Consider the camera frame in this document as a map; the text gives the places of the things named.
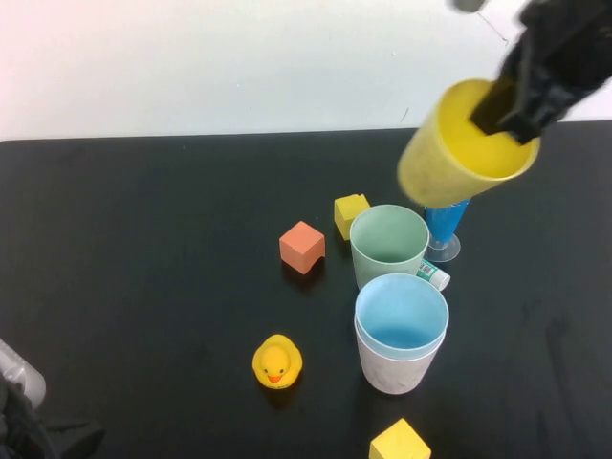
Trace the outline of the black cloth-covered left gripper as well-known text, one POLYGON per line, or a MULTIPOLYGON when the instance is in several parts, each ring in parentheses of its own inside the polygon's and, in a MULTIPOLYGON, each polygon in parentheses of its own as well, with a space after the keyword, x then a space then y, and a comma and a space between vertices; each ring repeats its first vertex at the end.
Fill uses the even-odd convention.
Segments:
POLYGON ((52 420, 44 426, 21 388, 1 378, 2 458, 56 458, 57 451, 61 459, 88 459, 100 447, 100 442, 90 439, 103 438, 105 433, 97 421, 52 420))

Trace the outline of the black cloth-covered right gripper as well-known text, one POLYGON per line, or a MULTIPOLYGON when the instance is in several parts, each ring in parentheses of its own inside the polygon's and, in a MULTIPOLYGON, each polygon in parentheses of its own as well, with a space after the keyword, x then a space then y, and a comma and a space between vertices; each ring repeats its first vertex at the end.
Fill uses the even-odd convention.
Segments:
POLYGON ((588 26, 547 51, 525 32, 470 121, 485 135, 507 132, 520 144, 540 136, 611 78, 611 25, 588 26))

